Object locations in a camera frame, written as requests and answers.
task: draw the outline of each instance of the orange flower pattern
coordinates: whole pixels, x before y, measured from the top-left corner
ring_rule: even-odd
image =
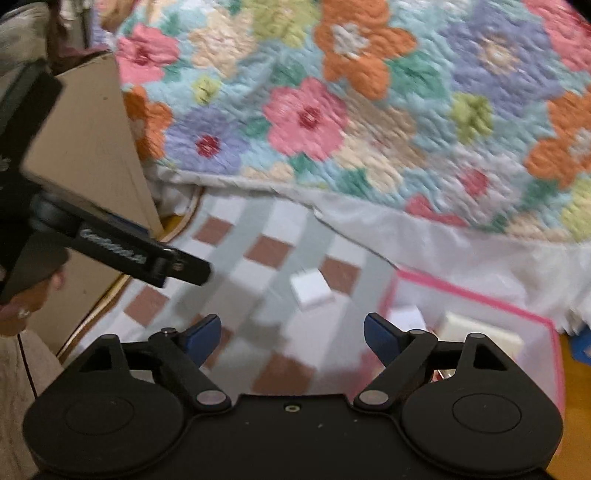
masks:
[[[540,140],[525,160],[538,179],[557,180],[562,190],[580,173],[591,171],[591,86],[581,97],[567,92],[548,103],[557,138]]]
[[[141,161],[158,160],[164,156],[164,130],[173,121],[173,113],[165,103],[149,102],[142,86],[134,86],[123,95],[129,127]]]
[[[386,0],[324,0],[314,41],[324,52],[324,78],[347,78],[370,100],[386,97],[390,71],[385,59],[404,56],[417,46],[412,34],[390,28]]]

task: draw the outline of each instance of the white block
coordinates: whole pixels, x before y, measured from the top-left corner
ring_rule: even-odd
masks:
[[[523,340],[515,332],[452,312],[445,312],[435,333],[440,340],[447,342],[463,342],[470,333],[484,333],[513,360],[524,347]]]
[[[388,312],[387,320],[403,332],[409,330],[427,330],[423,314],[415,305],[408,307],[396,307]]]
[[[333,298],[333,293],[319,270],[307,270],[290,278],[300,309],[305,310],[325,303]]]

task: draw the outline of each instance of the pink flower pattern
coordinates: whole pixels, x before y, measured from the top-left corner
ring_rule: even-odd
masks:
[[[544,19],[552,47],[563,63],[591,73],[591,25],[566,0],[524,0],[525,6]]]
[[[137,24],[129,37],[118,40],[117,62],[122,83],[135,85],[164,77],[163,67],[178,60],[178,40],[160,30]]]
[[[345,103],[315,78],[305,78],[299,88],[274,89],[262,111],[272,124],[269,143],[285,155],[305,153],[322,161],[343,143]]]

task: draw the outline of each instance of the cardboard box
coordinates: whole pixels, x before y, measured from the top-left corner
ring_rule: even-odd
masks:
[[[117,63],[105,53],[59,76],[61,97],[23,163],[31,173],[162,233],[125,113]],[[57,352],[119,273],[79,254],[66,265],[64,290],[31,317]]]

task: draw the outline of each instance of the bedspread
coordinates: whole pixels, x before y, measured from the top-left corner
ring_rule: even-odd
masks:
[[[143,160],[591,235],[591,26],[564,0],[153,0],[111,44]]]

